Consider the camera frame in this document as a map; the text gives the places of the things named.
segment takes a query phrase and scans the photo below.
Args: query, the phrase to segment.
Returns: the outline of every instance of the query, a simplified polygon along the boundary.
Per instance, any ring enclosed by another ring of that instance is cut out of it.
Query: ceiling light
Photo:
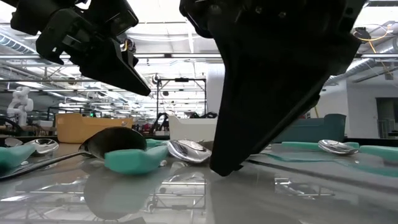
[[[29,86],[32,88],[44,88],[43,85],[35,83],[35,82],[16,82],[16,83],[20,84],[20,85],[24,85],[24,86]]]
[[[37,40],[39,36],[24,37],[25,40]]]
[[[63,90],[63,89],[59,89],[59,90],[43,90],[43,91],[52,91],[52,92],[66,92],[66,91],[73,91],[73,90]]]
[[[221,58],[221,54],[172,54],[172,58]]]
[[[88,99],[86,99],[86,98],[83,98],[83,97],[77,97],[77,96],[73,96],[73,97],[71,97],[70,99],[71,99],[71,100],[80,101],[80,102],[82,102],[82,101],[89,101],[89,100],[88,100]]]
[[[83,105],[69,105],[69,104],[65,104],[65,103],[60,103],[59,107],[63,107],[63,108],[82,108]]]
[[[112,109],[112,106],[99,106],[99,107],[103,109]]]
[[[136,58],[164,58],[164,54],[134,54]]]
[[[49,94],[53,95],[53,96],[57,96],[57,97],[61,97],[64,98],[65,96],[59,94],[59,93],[53,93],[53,92],[49,92]]]

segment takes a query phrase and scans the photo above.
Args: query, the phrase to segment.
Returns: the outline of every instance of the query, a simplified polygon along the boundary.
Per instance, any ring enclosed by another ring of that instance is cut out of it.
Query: metal frame
[[[162,86],[160,86],[161,81],[166,81],[166,83],[164,83]],[[194,81],[201,88],[201,90],[205,92],[205,114],[206,114],[206,111],[207,111],[207,83],[206,83],[206,78],[160,78],[160,79],[157,80],[157,83],[156,83],[156,116],[159,114],[159,93],[171,81],[174,81],[174,82]],[[199,83],[197,81],[204,81],[205,82],[205,88],[203,89],[199,85]]]
[[[221,58],[220,54],[184,54],[184,53],[149,53],[149,54],[134,54],[137,58],[180,58],[180,59],[188,59],[188,58]],[[355,58],[398,58],[398,54],[356,54]],[[69,59],[69,55],[61,55],[61,59]],[[28,60],[28,59],[43,59],[39,54],[30,54],[30,55],[0,55],[0,60]]]

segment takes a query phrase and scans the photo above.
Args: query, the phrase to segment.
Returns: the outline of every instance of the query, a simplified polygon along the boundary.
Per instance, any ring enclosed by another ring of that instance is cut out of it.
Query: teal handle
[[[12,169],[24,162],[35,151],[33,145],[0,147],[0,168]]]
[[[360,153],[379,156],[385,160],[398,161],[398,147],[361,146]]]
[[[105,167],[121,174],[146,174],[156,170],[168,153],[167,146],[113,151],[105,154]]]
[[[344,142],[351,147],[359,149],[358,142]],[[285,147],[294,147],[299,149],[307,149],[307,150],[314,150],[314,151],[323,151],[323,149],[318,147],[318,143],[314,142],[282,142],[282,145]]]
[[[164,146],[168,142],[168,141],[155,140],[155,139],[146,139],[146,141],[147,141],[147,149],[157,147],[157,146]]]

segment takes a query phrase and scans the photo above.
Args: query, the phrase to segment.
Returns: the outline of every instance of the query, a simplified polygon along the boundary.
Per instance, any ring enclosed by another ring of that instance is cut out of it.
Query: humanoid robot
[[[12,93],[13,99],[7,108],[7,117],[13,120],[17,116],[19,126],[26,125],[26,112],[33,110],[33,100],[27,96],[29,92],[29,87],[17,87],[17,91]]]

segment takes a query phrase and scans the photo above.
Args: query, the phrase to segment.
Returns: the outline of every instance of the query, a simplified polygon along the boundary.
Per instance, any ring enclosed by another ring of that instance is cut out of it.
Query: spoon
[[[4,143],[8,147],[15,147],[15,146],[21,146],[24,143],[16,138],[6,138],[4,140]]]
[[[52,139],[36,139],[25,143],[25,145],[33,145],[35,147],[35,156],[44,156],[56,151],[60,147],[59,144]]]
[[[190,140],[170,140],[167,149],[177,159],[191,164],[200,164],[211,156],[210,150]]]
[[[318,146],[326,152],[339,156],[350,156],[359,152],[352,146],[333,140],[321,140],[318,142]]]
[[[0,181],[28,174],[32,171],[47,167],[54,163],[73,158],[75,156],[96,157],[104,160],[105,154],[121,149],[142,149],[146,148],[145,138],[137,131],[126,127],[106,128],[87,139],[75,153],[47,159],[42,162],[31,164],[15,172],[0,177]]]

